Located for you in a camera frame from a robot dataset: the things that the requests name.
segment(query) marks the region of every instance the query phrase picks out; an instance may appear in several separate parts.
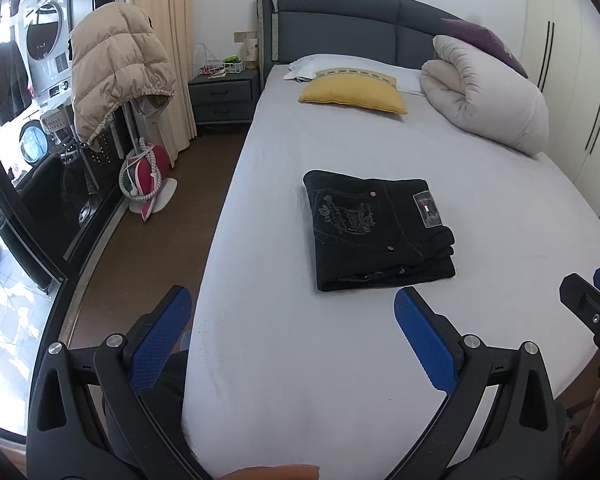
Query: gray nightstand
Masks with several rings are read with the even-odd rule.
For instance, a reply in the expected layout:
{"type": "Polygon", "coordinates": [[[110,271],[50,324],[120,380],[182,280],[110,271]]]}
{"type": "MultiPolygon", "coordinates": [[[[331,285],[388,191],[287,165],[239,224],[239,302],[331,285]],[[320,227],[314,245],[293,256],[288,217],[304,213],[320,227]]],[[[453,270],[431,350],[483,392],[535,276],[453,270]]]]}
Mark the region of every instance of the gray nightstand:
{"type": "Polygon", "coordinates": [[[250,123],[260,97],[260,72],[243,70],[220,79],[199,75],[189,82],[196,124],[250,123]]]}

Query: folded black jeans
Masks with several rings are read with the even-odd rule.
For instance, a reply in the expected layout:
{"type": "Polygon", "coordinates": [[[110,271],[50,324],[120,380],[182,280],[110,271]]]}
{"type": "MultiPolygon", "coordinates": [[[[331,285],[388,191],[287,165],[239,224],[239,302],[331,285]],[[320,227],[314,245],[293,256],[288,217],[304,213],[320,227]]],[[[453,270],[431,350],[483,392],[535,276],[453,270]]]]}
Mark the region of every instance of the folded black jeans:
{"type": "Polygon", "coordinates": [[[318,290],[405,286],[456,275],[455,242],[425,180],[362,180],[313,170],[318,290]]]}

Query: white fan base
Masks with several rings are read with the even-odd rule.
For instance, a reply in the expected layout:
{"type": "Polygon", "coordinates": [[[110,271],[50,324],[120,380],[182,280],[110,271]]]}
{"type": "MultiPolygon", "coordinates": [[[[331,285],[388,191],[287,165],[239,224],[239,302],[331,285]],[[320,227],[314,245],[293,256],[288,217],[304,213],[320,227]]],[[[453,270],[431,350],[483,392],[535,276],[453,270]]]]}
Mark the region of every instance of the white fan base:
{"type": "MultiPolygon", "coordinates": [[[[155,198],[154,208],[151,213],[157,213],[165,208],[165,206],[171,200],[171,197],[176,192],[178,187],[178,181],[174,178],[167,178],[162,182],[162,189],[158,196],[155,198]]],[[[135,200],[129,201],[129,211],[132,213],[140,214],[142,212],[142,206],[144,202],[136,202],[135,200]]]]}

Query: wooden floor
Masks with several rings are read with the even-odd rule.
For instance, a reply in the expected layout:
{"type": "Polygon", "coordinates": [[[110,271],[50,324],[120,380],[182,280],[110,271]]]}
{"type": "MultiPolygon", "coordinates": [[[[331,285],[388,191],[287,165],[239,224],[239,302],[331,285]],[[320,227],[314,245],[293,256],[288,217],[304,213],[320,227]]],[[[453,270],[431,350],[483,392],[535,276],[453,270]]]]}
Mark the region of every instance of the wooden floor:
{"type": "Polygon", "coordinates": [[[171,175],[178,189],[169,205],[147,223],[125,213],[82,297],[71,348],[126,333],[172,285],[187,287],[195,304],[246,131],[241,126],[194,140],[178,156],[171,175]]]}

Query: white bed sheet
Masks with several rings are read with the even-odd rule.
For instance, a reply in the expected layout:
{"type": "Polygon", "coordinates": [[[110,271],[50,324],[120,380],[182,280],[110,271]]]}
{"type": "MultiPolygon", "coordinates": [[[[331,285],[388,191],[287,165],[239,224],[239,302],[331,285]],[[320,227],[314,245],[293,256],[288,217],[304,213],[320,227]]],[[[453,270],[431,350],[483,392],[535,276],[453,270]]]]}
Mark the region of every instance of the white bed sheet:
{"type": "MultiPolygon", "coordinates": [[[[396,288],[319,292],[309,170],[423,178],[456,237],[457,275],[416,285],[461,334],[538,343],[554,394],[593,356],[558,298],[600,267],[600,222],[544,154],[458,130],[426,98],[403,118],[298,103],[273,69],[235,170],[194,320],[182,427],[213,476],[310,463],[323,480],[381,480],[442,402],[394,317],[396,288]]],[[[457,459],[471,451],[483,399],[457,459]]]]}

